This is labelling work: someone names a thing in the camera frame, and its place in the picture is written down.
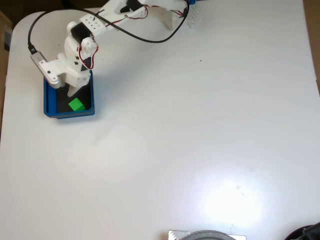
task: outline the robotic arm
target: robotic arm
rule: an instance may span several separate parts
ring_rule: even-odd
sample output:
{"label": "robotic arm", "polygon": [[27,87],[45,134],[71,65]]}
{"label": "robotic arm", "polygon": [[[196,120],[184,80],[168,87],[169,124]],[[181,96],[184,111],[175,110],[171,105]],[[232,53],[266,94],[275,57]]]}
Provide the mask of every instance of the robotic arm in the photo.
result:
{"label": "robotic arm", "polygon": [[31,59],[53,88],[58,89],[63,87],[66,83],[69,84],[67,95],[71,97],[81,87],[89,83],[91,76],[90,70],[93,69],[95,65],[94,56],[99,50],[99,46],[96,43],[96,38],[99,36],[117,28],[132,37],[145,42],[164,42],[145,40],[118,27],[125,21],[145,19],[148,16],[148,7],[161,7],[163,8],[163,11],[168,12],[169,14],[163,13],[161,15],[162,20],[165,21],[169,28],[173,28],[172,23],[176,23],[180,18],[184,17],[179,25],[180,27],[187,17],[189,1],[109,0],[96,14],[93,14],[88,10],[83,10],[88,14],[80,18],[80,23],[72,21],[67,25],[67,38],[64,42],[64,53],[59,53],[55,60],[47,61],[41,52],[35,49],[30,43],[30,31],[28,45],[31,52]]}

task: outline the blue container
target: blue container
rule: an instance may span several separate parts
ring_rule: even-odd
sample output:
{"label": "blue container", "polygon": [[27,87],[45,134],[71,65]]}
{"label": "blue container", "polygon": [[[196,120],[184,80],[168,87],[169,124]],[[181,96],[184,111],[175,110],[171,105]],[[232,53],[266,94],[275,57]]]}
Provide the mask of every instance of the blue container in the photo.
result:
{"label": "blue container", "polygon": [[[80,88],[72,97],[68,97],[67,93],[69,85],[58,89],[53,88],[44,79],[43,86],[43,112],[50,118],[68,119],[83,116],[92,116],[95,114],[95,96],[94,96],[94,81],[93,73],[90,71],[91,77],[86,86]],[[83,111],[73,111],[69,103],[78,98],[85,106]]]}

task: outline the red wire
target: red wire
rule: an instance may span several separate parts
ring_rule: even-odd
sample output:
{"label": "red wire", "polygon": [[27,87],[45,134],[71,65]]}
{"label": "red wire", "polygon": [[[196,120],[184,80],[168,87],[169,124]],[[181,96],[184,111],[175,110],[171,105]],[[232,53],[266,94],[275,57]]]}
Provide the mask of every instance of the red wire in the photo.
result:
{"label": "red wire", "polygon": [[82,62],[82,64],[83,64],[87,69],[89,69],[89,70],[93,69],[94,66],[95,66],[95,60],[94,60],[95,58],[94,58],[94,57],[95,57],[96,52],[98,52],[98,50],[99,50],[99,45],[97,44],[96,46],[97,46],[97,48],[96,48],[95,52],[92,54],[92,56],[91,56],[91,66],[90,66],[90,67],[88,67],[88,66],[85,64],[84,60],[83,60],[82,57],[81,57],[81,49],[82,49],[81,44],[79,44],[79,46],[78,46],[79,59],[80,59],[80,61]]}

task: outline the table surface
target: table surface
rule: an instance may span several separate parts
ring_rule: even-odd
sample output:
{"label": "table surface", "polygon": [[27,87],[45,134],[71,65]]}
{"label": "table surface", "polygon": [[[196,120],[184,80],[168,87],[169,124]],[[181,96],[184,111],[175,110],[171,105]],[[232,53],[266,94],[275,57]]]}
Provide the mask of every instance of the table surface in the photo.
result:
{"label": "table surface", "polygon": [[[284,239],[320,220],[320,97],[301,0],[201,1],[197,29],[97,40],[94,116],[43,114],[35,13],[12,35],[0,239],[148,240],[169,229]],[[63,52],[59,11],[36,24]],[[159,40],[158,17],[123,27]]]}

